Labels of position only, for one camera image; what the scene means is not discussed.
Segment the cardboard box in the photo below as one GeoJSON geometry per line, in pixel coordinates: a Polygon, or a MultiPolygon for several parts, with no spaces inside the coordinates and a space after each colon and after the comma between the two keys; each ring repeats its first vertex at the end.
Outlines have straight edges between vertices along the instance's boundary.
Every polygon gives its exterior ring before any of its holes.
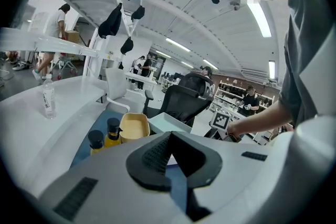
{"type": "Polygon", "coordinates": [[[77,31],[65,31],[65,36],[69,42],[78,44],[79,42],[79,33],[77,31]]]}

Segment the bottle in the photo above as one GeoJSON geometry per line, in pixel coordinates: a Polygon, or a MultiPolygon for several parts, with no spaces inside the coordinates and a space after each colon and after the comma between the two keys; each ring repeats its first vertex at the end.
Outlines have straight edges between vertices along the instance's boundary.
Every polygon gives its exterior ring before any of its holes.
{"type": "Polygon", "coordinates": [[[104,135],[101,131],[93,130],[89,132],[88,139],[90,141],[90,155],[100,152],[104,149],[104,135]]]}
{"type": "Polygon", "coordinates": [[[107,135],[105,136],[105,147],[112,147],[121,144],[119,125],[120,121],[116,118],[110,118],[107,120],[107,135]]]}
{"type": "Polygon", "coordinates": [[[46,117],[48,119],[53,119],[56,117],[55,88],[54,83],[51,80],[51,74],[47,74],[46,77],[47,79],[43,83],[44,108],[46,111],[46,117]]]}

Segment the plastic water bottle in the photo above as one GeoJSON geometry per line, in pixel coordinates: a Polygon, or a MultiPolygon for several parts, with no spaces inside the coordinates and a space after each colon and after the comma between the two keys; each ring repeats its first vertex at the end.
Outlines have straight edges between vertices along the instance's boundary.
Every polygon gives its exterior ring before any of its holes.
{"type": "Polygon", "coordinates": [[[53,119],[56,117],[55,109],[55,87],[51,80],[51,74],[46,75],[47,79],[43,83],[43,100],[44,108],[46,110],[46,117],[53,119]]]}

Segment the yellow bottle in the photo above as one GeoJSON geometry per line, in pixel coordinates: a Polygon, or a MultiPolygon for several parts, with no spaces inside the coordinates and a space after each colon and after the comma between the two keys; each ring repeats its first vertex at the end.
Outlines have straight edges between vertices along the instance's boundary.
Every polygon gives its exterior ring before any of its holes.
{"type": "Polygon", "coordinates": [[[101,131],[93,130],[88,134],[90,141],[90,155],[100,152],[104,149],[104,135],[101,131]]]}
{"type": "Polygon", "coordinates": [[[105,148],[120,145],[119,135],[120,121],[116,118],[110,118],[107,120],[107,135],[105,136],[105,148]]]}

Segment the white chair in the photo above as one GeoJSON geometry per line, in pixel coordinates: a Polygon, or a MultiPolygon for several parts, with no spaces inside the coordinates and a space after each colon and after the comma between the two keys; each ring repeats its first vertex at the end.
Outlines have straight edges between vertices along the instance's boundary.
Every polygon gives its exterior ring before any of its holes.
{"type": "Polygon", "coordinates": [[[145,97],[138,92],[127,89],[127,80],[123,70],[105,69],[108,83],[107,110],[125,113],[142,113],[145,97]]]}

